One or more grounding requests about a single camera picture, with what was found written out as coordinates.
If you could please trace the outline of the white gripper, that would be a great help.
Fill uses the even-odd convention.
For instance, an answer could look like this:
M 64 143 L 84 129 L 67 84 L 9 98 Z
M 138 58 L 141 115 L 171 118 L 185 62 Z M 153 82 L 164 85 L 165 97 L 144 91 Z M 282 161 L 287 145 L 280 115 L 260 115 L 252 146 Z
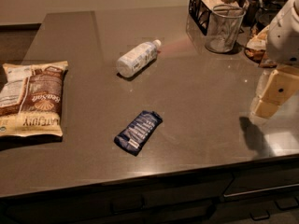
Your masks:
M 260 76 L 251 115 L 270 119 L 278 109 L 299 91 L 299 0 L 288 0 L 271 20 L 266 52 L 277 63 L 275 69 L 264 69 Z

